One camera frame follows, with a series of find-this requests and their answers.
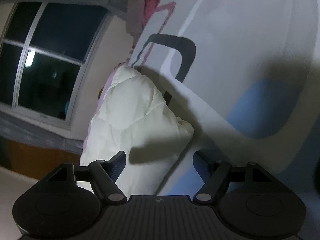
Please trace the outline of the window with white frame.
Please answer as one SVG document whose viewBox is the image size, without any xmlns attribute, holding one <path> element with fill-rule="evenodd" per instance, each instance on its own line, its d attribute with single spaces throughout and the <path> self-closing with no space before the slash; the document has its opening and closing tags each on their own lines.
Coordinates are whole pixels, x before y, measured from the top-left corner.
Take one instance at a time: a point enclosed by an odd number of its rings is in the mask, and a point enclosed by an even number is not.
<svg viewBox="0 0 320 240">
<path fill-rule="evenodd" d="M 1 111 L 69 128 L 108 17 L 96 5 L 12 4 L 1 27 Z"/>
</svg>

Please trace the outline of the grey curtain left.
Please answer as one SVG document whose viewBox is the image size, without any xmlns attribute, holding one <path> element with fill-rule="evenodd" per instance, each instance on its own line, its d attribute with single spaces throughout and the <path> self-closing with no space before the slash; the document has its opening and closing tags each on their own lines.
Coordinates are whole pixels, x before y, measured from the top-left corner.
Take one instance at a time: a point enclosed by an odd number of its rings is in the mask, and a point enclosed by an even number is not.
<svg viewBox="0 0 320 240">
<path fill-rule="evenodd" d="M 65 138 L 1 112 L 1 137 L 30 146 L 82 154 L 83 140 Z"/>
</svg>

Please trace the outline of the patterned bed sheet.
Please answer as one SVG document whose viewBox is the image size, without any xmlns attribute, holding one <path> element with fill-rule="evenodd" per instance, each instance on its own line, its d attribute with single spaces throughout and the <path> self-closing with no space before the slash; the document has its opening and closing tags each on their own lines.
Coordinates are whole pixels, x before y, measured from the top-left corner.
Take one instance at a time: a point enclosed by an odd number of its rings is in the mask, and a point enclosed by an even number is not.
<svg viewBox="0 0 320 240">
<path fill-rule="evenodd" d="M 217 147 L 296 193 L 319 239 L 319 0 L 161 0 L 130 65 L 194 128 L 158 194 L 195 194 L 193 153 Z"/>
</svg>

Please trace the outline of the brown wooden door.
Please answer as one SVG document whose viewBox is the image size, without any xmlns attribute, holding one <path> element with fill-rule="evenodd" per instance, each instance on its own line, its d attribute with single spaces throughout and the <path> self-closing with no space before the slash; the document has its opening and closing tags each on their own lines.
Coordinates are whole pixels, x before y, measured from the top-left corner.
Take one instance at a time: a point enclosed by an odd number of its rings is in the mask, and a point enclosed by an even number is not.
<svg viewBox="0 0 320 240">
<path fill-rule="evenodd" d="M 34 179 L 42 179 L 61 163 L 79 165 L 77 154 L 40 148 L 1 138 L 1 166 Z"/>
</svg>

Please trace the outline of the pink blanket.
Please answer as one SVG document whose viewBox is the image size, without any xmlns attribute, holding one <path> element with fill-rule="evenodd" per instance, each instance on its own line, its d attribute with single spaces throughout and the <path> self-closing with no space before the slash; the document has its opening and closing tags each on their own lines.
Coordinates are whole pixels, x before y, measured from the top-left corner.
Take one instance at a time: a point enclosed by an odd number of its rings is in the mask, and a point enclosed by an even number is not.
<svg viewBox="0 0 320 240">
<path fill-rule="evenodd" d="M 91 128 L 92 128 L 92 122 L 93 122 L 93 118 L 95 117 L 95 115 L 99 112 L 99 109 L 101 108 L 102 106 L 102 103 L 104 101 L 104 97 L 105 97 L 105 94 L 107 93 L 109 87 L 111 86 L 112 84 L 112 81 L 113 81 L 113 78 L 114 78 L 114 75 L 116 73 L 116 71 L 118 70 L 119 67 L 121 67 L 122 64 L 119 64 L 117 65 L 114 70 L 111 72 L 111 74 L 109 75 L 106 83 L 104 84 L 104 87 L 100 90 L 99 92 L 99 96 L 98 96 L 98 105 L 93 113 L 93 116 L 89 122 L 89 126 L 88 126 L 88 130 L 87 130 L 87 136 L 84 140 L 84 143 L 83 143 L 83 146 L 82 146 L 82 152 L 84 153 L 85 149 L 86 149 L 86 146 L 87 146 L 87 141 L 88 141 L 88 137 L 89 137 L 89 134 L 90 134 L 90 131 L 91 131 Z"/>
</svg>

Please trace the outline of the white padded jacket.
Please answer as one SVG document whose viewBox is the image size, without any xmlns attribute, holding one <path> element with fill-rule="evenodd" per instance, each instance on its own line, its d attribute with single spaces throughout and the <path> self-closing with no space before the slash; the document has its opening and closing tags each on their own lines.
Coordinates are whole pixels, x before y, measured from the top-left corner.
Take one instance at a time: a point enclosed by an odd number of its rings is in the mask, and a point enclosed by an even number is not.
<svg viewBox="0 0 320 240">
<path fill-rule="evenodd" d="M 125 196 L 154 195 L 193 137 L 194 129 L 167 106 L 153 82 L 122 65 L 95 115 L 80 165 L 109 160 L 126 165 L 116 181 Z"/>
</svg>

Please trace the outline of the stack of folded clothes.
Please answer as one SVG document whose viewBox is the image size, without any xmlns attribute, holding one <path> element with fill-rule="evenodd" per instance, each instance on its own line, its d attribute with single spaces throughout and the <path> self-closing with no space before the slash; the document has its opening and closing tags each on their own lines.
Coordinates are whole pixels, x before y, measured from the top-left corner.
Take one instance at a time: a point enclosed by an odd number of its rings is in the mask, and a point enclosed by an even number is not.
<svg viewBox="0 0 320 240">
<path fill-rule="evenodd" d="M 132 37 L 140 35 L 160 0 L 128 0 L 126 32 Z"/>
</svg>

